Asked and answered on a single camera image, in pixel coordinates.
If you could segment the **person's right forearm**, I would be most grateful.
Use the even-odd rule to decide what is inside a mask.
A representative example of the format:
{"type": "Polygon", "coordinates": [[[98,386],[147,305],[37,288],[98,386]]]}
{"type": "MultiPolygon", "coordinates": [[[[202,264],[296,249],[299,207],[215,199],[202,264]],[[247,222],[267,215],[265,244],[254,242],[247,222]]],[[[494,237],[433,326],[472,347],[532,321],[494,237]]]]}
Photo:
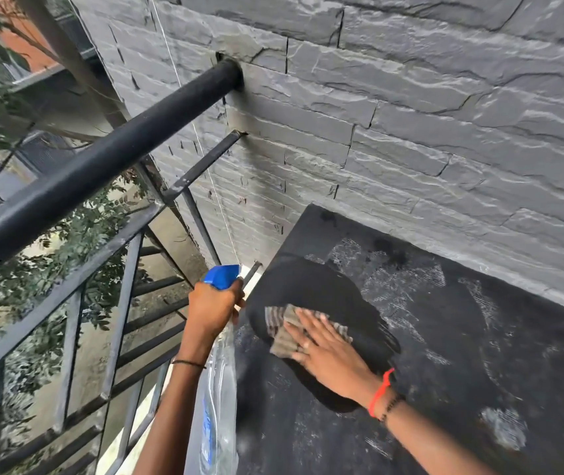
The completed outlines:
{"type": "Polygon", "coordinates": [[[392,389],[376,390],[365,407],[428,475],[497,475],[392,389]]]}

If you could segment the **person's left forearm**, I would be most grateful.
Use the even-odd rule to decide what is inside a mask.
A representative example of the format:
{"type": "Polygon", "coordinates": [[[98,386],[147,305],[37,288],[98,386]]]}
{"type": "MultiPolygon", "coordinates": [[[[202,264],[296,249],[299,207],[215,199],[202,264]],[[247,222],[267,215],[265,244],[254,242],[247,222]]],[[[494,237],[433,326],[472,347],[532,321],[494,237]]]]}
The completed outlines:
{"type": "Polygon", "coordinates": [[[198,383],[205,362],[179,359],[163,392],[133,475],[184,475],[198,383]]]}

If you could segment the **green leafy tree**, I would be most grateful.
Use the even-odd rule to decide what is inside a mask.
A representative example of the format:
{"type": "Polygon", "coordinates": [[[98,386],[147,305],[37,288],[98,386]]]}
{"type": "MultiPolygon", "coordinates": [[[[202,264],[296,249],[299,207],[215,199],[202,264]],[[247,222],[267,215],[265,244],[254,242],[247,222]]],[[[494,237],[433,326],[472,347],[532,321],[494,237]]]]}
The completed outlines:
{"type": "MultiPolygon", "coordinates": [[[[0,14],[0,31],[8,28],[8,17],[0,14]]],[[[43,118],[40,109],[29,108],[9,87],[5,65],[17,61],[17,51],[0,41],[0,155],[10,163],[24,147],[27,136],[43,118]]],[[[44,232],[35,244],[42,255],[24,252],[0,266],[0,322],[18,322],[72,269],[78,267],[126,222],[128,205],[111,199],[122,195],[131,173],[120,176],[97,191],[62,221],[44,232]]],[[[36,329],[9,356],[4,386],[1,449],[8,454],[26,439],[35,393],[59,373],[62,362],[64,309],[36,329]]],[[[0,327],[0,337],[4,330],[0,327]]]]}

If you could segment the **red brick building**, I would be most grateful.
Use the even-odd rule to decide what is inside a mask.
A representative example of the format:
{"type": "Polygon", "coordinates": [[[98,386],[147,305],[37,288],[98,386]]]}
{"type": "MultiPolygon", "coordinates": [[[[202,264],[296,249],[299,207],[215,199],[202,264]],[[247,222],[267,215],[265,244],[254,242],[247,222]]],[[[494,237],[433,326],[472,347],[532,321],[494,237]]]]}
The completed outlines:
{"type": "Polygon", "coordinates": [[[0,40],[18,56],[17,66],[38,73],[58,65],[58,60],[33,21],[14,0],[0,0],[0,40]]]}

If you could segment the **person's right hand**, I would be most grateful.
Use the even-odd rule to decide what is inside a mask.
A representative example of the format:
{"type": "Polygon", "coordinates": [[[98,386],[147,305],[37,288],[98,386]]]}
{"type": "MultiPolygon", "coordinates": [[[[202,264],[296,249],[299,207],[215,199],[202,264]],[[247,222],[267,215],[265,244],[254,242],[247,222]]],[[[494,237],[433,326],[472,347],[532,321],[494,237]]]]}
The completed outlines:
{"type": "Polygon", "coordinates": [[[381,386],[381,379],[375,375],[352,347],[333,334],[333,341],[327,344],[313,344],[302,330],[288,322],[286,329],[305,353],[312,357],[312,365],[302,365],[319,383],[334,393],[355,401],[365,407],[370,396],[381,386]]]}

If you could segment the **clear spray bottle blue head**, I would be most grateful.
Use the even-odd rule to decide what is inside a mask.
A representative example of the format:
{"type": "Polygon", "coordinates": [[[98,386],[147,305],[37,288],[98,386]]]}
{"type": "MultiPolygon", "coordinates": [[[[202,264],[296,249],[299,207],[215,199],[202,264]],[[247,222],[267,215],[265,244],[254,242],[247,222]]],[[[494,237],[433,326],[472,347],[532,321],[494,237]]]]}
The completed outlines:
{"type": "Polygon", "coordinates": [[[238,386],[232,321],[216,337],[206,367],[200,475],[236,475],[239,461],[236,436],[238,386]]]}

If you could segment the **grey striped cleaning cloth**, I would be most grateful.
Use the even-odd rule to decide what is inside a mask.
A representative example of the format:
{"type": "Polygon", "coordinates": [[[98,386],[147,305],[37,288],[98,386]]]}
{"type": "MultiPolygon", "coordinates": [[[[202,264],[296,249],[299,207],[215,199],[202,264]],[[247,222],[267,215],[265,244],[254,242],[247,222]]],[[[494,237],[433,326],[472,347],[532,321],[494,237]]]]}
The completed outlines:
{"type": "Polygon", "coordinates": [[[296,313],[296,307],[292,304],[287,304],[286,306],[266,306],[264,308],[264,319],[267,334],[272,338],[270,353],[278,358],[290,359],[293,352],[305,352],[304,347],[297,343],[287,331],[286,322],[302,330],[303,335],[307,339],[313,344],[317,344],[306,328],[302,326],[296,313]]]}

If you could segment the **black metal railing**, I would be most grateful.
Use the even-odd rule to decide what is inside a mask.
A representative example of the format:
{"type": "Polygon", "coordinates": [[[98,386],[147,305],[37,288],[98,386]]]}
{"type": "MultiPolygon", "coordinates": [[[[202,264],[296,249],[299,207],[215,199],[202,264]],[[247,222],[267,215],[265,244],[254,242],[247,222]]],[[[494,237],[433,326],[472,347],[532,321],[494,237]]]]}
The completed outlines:
{"type": "MultiPolygon", "coordinates": [[[[243,87],[240,64],[225,58],[0,204],[0,266],[21,252],[44,254],[35,244],[39,236],[132,167],[143,174],[145,156],[243,87]]],[[[229,132],[169,186],[149,180],[130,199],[134,185],[123,183],[123,194],[110,198],[128,205],[124,225],[56,282],[24,319],[0,322],[0,475],[115,475],[138,445],[158,410],[189,303],[183,298],[143,315],[131,312],[143,297],[193,286],[151,223],[183,198],[220,264],[189,188],[245,136],[229,132]],[[59,308],[65,312],[61,369],[35,393],[26,439],[3,454],[9,356],[59,308]]]]}

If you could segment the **grey slanted pole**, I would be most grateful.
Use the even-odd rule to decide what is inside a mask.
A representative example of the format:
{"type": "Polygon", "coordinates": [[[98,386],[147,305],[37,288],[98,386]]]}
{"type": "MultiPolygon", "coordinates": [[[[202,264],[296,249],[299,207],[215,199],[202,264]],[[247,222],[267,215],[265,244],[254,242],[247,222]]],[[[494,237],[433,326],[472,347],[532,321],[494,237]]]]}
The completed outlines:
{"type": "Polygon", "coordinates": [[[53,49],[58,63],[70,71],[76,81],[85,88],[88,96],[112,128],[124,125],[127,119],[120,110],[117,94],[96,77],[76,45],[58,25],[44,3],[41,0],[15,0],[15,2],[44,36],[53,49]]]}

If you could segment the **person's left hand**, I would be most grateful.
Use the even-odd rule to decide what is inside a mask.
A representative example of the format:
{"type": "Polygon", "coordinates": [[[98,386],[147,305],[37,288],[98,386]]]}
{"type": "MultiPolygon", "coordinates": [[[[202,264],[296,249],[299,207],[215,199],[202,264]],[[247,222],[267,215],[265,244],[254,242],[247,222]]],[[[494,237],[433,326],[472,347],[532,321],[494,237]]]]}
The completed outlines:
{"type": "Polygon", "coordinates": [[[212,346],[230,323],[234,296],[230,287],[218,290],[198,282],[189,294],[189,311],[178,358],[197,364],[207,361],[212,346]]]}

